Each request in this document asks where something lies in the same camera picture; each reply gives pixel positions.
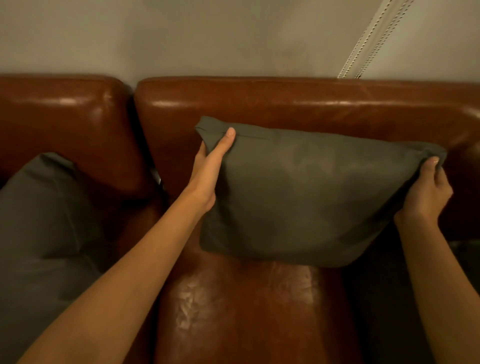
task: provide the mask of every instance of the right hand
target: right hand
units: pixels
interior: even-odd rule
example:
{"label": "right hand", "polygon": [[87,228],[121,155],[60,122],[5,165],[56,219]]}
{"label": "right hand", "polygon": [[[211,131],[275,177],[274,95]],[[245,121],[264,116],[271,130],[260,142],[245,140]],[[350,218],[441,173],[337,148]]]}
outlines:
{"label": "right hand", "polygon": [[438,157],[431,157],[420,168],[420,176],[412,185],[400,211],[395,214],[397,227],[417,222],[438,224],[438,217],[453,195],[443,168],[437,172]]}

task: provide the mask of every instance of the left hand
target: left hand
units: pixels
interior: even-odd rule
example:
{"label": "left hand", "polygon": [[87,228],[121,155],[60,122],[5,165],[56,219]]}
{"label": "left hand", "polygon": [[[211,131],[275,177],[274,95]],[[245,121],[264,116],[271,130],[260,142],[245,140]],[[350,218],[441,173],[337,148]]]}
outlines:
{"label": "left hand", "polygon": [[230,149],[234,140],[235,129],[229,128],[208,156],[203,142],[195,156],[192,176],[184,192],[201,203],[203,213],[209,211],[215,204],[215,185],[222,165],[222,158]]}

